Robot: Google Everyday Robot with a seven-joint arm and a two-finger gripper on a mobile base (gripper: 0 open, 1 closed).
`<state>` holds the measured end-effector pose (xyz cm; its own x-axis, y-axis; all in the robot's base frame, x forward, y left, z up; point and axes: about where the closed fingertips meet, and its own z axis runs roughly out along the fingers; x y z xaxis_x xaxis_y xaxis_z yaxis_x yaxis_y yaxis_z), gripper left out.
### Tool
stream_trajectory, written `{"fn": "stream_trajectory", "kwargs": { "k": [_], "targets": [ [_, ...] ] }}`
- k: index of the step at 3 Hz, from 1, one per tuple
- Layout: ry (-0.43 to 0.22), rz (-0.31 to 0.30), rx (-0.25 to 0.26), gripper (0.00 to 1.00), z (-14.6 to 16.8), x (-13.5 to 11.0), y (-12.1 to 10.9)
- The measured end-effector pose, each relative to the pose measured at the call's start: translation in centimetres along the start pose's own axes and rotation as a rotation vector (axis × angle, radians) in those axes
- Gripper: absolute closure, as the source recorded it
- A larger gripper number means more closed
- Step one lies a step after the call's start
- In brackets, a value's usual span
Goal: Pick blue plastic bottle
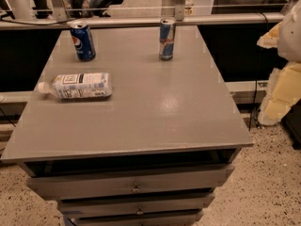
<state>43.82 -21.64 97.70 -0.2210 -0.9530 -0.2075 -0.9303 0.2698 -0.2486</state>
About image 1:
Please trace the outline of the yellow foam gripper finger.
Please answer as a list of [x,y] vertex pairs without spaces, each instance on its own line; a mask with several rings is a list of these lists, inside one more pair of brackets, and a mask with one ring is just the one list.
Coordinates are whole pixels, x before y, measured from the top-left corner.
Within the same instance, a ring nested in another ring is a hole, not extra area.
[[277,48],[278,46],[278,34],[281,23],[273,26],[268,32],[266,32],[263,36],[257,41],[257,45],[261,48],[270,49]]
[[274,68],[269,76],[266,95],[260,106],[258,121],[275,125],[301,99],[301,64],[288,62],[280,70]]

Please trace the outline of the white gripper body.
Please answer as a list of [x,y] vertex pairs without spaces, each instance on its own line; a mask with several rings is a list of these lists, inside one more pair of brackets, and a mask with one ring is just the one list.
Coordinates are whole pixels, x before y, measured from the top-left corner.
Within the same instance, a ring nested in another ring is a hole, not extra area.
[[278,55],[288,61],[301,61],[301,6],[294,5],[282,21],[278,33]]

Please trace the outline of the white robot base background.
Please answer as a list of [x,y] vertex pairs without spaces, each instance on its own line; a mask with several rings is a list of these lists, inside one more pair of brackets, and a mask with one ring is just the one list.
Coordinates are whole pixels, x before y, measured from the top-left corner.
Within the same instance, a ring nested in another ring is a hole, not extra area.
[[29,0],[5,0],[15,19],[32,20],[34,13]]

